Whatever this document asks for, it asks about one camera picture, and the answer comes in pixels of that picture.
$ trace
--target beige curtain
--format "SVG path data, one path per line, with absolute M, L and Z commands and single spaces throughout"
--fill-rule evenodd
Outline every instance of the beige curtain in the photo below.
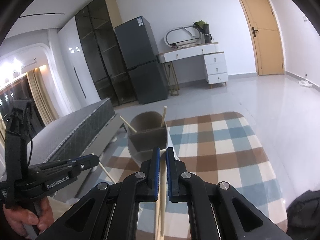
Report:
M 36 68 L 29 71 L 27 78 L 33 99 L 35 100 L 44 125 L 48 125 L 52 121 L 57 120 L 59 116 L 45 88 L 40 69 Z
M 2 120 L 2 116 L 0 113 L 0 146 L 4 149 L 4 141 L 5 141 L 5 124 Z

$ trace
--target gray mattress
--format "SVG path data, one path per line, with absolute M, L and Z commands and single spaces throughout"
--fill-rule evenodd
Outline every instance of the gray mattress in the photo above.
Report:
M 80 157 L 114 116 L 107 98 L 55 120 L 34 137 L 31 164 Z

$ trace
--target refrigerator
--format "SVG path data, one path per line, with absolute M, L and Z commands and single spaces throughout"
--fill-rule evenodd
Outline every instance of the refrigerator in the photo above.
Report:
M 138 102 L 168 98 L 169 87 L 150 23 L 142 16 L 115 28 L 118 44 Z

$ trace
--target silver screw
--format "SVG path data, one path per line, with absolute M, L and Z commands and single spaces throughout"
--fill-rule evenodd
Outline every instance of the silver screw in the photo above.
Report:
M 222 188 L 222 189 L 228 189 L 230 186 L 229 186 L 228 183 L 222 182 L 222 183 L 220 183 L 219 187 Z
M 108 187 L 108 183 L 106 183 L 106 182 L 100 182 L 98 184 L 98 189 L 100 189 L 100 190 L 105 190 L 107 187 Z
M 181 177 L 183 177 L 184 179 L 190 179 L 191 178 L 191 174 L 189 172 L 183 172 L 181 174 Z
M 139 171 L 139 172 L 136 173 L 136 178 L 143 179 L 144 177 L 145 177 L 144 172 Z

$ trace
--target black backpack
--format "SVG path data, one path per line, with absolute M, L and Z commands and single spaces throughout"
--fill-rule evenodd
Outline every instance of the black backpack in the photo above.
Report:
M 288 232 L 293 240 L 320 240 L 320 191 L 307 191 L 287 209 Z

